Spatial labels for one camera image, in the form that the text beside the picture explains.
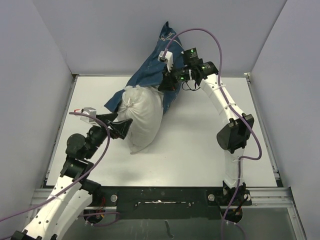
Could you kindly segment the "dark blue embroidered pillowcase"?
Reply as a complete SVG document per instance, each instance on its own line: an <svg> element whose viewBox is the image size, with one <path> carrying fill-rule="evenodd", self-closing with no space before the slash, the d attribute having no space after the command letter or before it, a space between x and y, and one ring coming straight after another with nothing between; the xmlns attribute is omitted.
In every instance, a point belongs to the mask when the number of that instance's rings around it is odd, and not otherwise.
<svg viewBox="0 0 320 240"><path fill-rule="evenodd" d="M169 21L167 21L158 36L158 40L153 52L144 61L141 67L133 74L129 79L127 86L135 87L139 85L140 87L157 87L163 80L163 70L166 64L158 61L158 56L161 51L165 50L169 41L176 35L176 31L169 26ZM168 49L169 52L173 53L173 64L174 67L182 68L184 67L182 52L184 51L181 41L176 37ZM173 101L177 98L181 89L181 84L178 85L175 91L164 91L163 92L163 114L165 114ZM114 113L118 111L119 104L122 101L123 90L117 91L105 104L104 107L110 112Z"/></svg>

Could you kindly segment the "white pillow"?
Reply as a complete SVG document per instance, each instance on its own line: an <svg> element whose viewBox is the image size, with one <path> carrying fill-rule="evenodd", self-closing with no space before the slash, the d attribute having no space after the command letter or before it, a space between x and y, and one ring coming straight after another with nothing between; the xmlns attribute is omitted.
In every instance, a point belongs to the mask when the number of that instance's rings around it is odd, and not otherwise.
<svg viewBox="0 0 320 240"><path fill-rule="evenodd" d="M126 139L136 154L155 139L163 118L163 93L154 87L127 86L117 111L119 121L132 119Z"/></svg>

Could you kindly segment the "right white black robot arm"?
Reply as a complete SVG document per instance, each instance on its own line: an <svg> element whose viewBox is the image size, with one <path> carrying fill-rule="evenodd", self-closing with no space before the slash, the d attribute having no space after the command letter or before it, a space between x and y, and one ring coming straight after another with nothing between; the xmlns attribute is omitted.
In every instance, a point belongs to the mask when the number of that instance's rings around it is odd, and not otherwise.
<svg viewBox="0 0 320 240"><path fill-rule="evenodd" d="M241 110L226 86L218 82L219 71L213 62L204 62L199 58L196 48L185 50L181 55L183 67L177 68L172 52L162 50L159 53L158 61L165 63L165 67L158 90L174 91L180 83L194 81L213 103L223 123L223 128L216 135L218 145L224 150L225 159L225 190L222 197L227 204L233 205L241 198L241 193L236 187L245 182L240 156L244 154L250 138L254 117Z"/></svg>

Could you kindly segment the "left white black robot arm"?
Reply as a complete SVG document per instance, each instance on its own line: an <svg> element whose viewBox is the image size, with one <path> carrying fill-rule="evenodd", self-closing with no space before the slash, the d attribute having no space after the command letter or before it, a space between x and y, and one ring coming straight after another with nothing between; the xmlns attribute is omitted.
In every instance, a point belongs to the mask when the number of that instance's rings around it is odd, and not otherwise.
<svg viewBox="0 0 320 240"><path fill-rule="evenodd" d="M112 139L125 139L131 118L116 121L116 113L97 114L91 107L77 109L72 115L91 125L86 135L72 134L66 142L66 158L56 184L47 200L36 207L34 219L12 240L61 240L88 205L102 199L101 185L88 179L103 159Z"/></svg>

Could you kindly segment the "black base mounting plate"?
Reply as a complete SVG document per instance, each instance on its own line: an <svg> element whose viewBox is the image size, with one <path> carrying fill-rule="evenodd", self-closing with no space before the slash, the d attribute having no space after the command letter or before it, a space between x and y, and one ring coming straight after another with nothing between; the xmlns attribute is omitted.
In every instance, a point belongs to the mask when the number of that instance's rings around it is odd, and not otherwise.
<svg viewBox="0 0 320 240"><path fill-rule="evenodd" d="M92 202L81 213L91 224L105 217L116 220L183 220L206 218L239 222L243 206L251 206L250 191L224 187L128 187L103 186L93 194Z"/></svg>

